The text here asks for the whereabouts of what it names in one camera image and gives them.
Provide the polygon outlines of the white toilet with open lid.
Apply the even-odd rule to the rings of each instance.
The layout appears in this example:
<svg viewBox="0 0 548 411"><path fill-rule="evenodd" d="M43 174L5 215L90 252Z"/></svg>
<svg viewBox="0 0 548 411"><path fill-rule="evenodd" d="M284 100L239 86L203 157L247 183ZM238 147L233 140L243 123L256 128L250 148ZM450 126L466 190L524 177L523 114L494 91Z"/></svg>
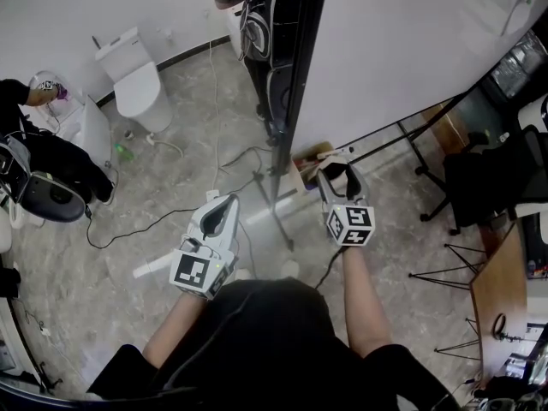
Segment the white toilet with open lid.
<svg viewBox="0 0 548 411"><path fill-rule="evenodd" d="M29 86L38 88L45 81L64 86L68 93L65 99L56 99L36 108L43 121L54 134L84 150L97 166L107 172L112 161L112 141L106 115L87 94L51 71L39 71L31 78Z"/></svg>

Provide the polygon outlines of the white toilet with tank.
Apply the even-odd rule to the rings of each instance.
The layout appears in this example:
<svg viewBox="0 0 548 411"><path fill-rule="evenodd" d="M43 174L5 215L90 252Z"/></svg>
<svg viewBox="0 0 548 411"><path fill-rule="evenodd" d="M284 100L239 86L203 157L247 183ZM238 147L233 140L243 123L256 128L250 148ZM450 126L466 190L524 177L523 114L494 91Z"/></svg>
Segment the white toilet with tank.
<svg viewBox="0 0 548 411"><path fill-rule="evenodd" d="M163 132L172 123L170 107L158 68L137 27L96 52L95 60L113 82L119 114L147 132Z"/></svg>

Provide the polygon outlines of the dark blue rounded seat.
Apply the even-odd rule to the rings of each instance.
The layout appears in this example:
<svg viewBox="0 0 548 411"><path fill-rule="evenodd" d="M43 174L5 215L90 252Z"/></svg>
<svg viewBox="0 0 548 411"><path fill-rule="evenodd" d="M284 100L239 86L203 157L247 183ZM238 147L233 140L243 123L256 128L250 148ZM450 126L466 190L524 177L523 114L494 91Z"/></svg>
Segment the dark blue rounded seat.
<svg viewBox="0 0 548 411"><path fill-rule="evenodd" d="M86 202L74 188L40 171L30 174L18 203L32 215L56 223L75 222L86 212Z"/></svg>

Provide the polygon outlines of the white partition board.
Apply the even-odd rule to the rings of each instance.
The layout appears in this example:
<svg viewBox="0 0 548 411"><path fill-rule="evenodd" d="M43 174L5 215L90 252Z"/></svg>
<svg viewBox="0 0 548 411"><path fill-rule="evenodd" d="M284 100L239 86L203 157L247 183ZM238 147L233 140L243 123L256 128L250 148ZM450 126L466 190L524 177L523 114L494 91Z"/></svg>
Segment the white partition board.
<svg viewBox="0 0 548 411"><path fill-rule="evenodd" d="M267 213L287 199L292 154L456 104L546 12L548 0L301 0L289 106L272 120Z"/></svg>

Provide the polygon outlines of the black office chair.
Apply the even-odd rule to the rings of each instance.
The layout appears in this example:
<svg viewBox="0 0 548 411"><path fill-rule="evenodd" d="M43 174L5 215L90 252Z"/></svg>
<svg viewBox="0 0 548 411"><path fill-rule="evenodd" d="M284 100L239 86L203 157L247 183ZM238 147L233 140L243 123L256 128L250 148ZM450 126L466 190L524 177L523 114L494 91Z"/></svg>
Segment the black office chair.
<svg viewBox="0 0 548 411"><path fill-rule="evenodd" d="M471 225L491 225L518 205L548 203L548 133L529 125L500 146L474 150L488 143L486 134L470 133L460 152L445 156L443 180L426 166L415 170L445 193L431 213L420 215L420 221L430 221L451 206L456 226L450 234L459 235Z"/></svg>

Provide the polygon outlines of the beige storage box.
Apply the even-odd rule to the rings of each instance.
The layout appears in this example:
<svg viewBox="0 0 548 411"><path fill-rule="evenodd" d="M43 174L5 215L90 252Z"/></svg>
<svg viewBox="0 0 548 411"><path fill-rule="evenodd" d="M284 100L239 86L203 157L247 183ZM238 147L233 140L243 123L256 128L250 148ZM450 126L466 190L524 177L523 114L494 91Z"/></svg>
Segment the beige storage box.
<svg viewBox="0 0 548 411"><path fill-rule="evenodd" d="M299 193L311 190L313 185L308 181L309 173L320 163L318 155L334 149L329 141L320 142L307 149L292 154L289 162L289 176Z"/></svg>

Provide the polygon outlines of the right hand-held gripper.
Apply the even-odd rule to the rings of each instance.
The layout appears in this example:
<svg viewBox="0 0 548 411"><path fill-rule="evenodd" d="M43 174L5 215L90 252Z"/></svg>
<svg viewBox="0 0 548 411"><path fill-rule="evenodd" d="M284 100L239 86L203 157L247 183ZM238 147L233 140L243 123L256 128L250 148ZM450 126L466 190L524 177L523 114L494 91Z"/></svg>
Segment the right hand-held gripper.
<svg viewBox="0 0 548 411"><path fill-rule="evenodd" d="M316 178L325 210L325 225L332 240L340 247L363 247L376 229L374 209L365 202L368 186L362 174L346 165L346 196L336 192L323 169Z"/></svg>

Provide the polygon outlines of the white long flat panel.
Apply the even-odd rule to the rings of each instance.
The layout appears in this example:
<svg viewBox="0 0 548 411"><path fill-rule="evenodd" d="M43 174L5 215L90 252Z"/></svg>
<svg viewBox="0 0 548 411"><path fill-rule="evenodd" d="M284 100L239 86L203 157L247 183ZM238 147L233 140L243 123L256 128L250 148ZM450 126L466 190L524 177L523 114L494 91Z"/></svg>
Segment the white long flat panel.
<svg viewBox="0 0 548 411"><path fill-rule="evenodd" d="M164 256L159 257L157 259L154 259L151 262L146 262L145 264L138 266L137 268L135 268L133 270L133 277L135 279L138 279L138 278L144 277L148 274L160 271L162 269L170 268L172 260L173 260L173 256L174 256L174 251L175 250L172 249L171 251L169 251Z"/></svg>

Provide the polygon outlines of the person's left forearm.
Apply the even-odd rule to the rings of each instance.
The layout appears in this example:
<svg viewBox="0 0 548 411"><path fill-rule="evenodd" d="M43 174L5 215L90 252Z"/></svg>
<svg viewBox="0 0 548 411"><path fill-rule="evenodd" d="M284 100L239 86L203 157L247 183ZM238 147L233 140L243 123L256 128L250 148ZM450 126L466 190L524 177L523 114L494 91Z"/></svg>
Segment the person's left forearm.
<svg viewBox="0 0 548 411"><path fill-rule="evenodd" d="M206 303L206 299L183 292L144 347L146 361L159 369L192 328Z"/></svg>

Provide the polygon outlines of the person's black clothing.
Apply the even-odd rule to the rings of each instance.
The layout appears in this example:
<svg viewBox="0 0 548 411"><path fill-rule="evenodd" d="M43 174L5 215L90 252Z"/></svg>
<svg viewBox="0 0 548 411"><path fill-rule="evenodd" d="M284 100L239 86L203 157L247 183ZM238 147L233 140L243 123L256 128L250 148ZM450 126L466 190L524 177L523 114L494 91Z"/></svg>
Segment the person's black clothing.
<svg viewBox="0 0 548 411"><path fill-rule="evenodd" d="M155 411L459 411L405 347L347 347L321 294L294 279L224 286L162 366L126 344L89 390Z"/></svg>

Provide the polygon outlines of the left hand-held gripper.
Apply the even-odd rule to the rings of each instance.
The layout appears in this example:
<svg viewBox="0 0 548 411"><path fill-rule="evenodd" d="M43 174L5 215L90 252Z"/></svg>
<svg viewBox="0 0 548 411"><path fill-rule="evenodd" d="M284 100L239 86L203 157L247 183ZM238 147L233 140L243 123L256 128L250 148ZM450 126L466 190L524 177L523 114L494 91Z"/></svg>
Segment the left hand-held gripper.
<svg viewBox="0 0 548 411"><path fill-rule="evenodd" d="M182 292L208 301L213 300L235 269L237 256L229 249L240 214L235 194L225 194L207 201L194 212L188 234L172 253L170 283ZM195 238L205 238L216 251Z"/></svg>

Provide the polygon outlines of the black headset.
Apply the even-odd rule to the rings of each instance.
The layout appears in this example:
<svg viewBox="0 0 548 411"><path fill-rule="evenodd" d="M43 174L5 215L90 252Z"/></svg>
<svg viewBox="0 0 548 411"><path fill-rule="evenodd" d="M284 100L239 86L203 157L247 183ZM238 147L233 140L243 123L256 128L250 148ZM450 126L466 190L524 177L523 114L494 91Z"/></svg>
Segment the black headset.
<svg viewBox="0 0 548 411"><path fill-rule="evenodd" d="M506 341L509 343L521 341L522 340L521 337L510 335L506 331L506 325L507 325L506 315L504 313L498 314L491 328L491 335L493 336L493 338L500 342Z"/></svg>

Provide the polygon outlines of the plastic-wrapped black appliance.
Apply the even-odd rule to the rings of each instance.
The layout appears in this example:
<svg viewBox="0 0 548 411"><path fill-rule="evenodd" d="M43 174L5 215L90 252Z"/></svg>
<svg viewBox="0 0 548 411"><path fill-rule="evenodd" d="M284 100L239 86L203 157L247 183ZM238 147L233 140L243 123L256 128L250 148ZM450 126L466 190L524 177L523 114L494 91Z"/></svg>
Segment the plastic-wrapped black appliance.
<svg viewBox="0 0 548 411"><path fill-rule="evenodd" d="M548 50L535 32L529 30L499 61L491 72L491 78L503 95L511 99L547 62Z"/></svg>

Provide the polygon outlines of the wooden table with hairpin legs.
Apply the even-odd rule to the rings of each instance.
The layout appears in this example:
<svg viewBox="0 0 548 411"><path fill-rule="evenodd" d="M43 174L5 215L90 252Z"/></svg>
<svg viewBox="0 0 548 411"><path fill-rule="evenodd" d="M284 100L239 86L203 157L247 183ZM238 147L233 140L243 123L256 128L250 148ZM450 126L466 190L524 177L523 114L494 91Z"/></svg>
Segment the wooden table with hairpin legs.
<svg viewBox="0 0 548 411"><path fill-rule="evenodd" d="M506 315L506 331L510 335L524 338L527 331L527 278L519 227L512 224L497 249L484 262L473 265L464 261L462 266L446 271L460 270L474 274L470 282L435 278L440 270L410 273L408 276L465 290L471 295L474 319L470 319L468 324L476 338L446 348L435 348L434 352L479 362L480 382L485 385L499 373L518 345L518 342L497 341L491 335L498 314Z"/></svg>

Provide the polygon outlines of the white and black rounded machine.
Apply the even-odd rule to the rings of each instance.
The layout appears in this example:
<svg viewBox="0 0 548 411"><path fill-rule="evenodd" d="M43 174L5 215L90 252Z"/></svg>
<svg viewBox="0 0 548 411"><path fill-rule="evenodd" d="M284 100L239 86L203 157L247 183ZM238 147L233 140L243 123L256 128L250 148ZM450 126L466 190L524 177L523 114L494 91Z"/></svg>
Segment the white and black rounded machine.
<svg viewBox="0 0 548 411"><path fill-rule="evenodd" d="M515 212L529 272L548 272L548 203L518 205Z"/></svg>

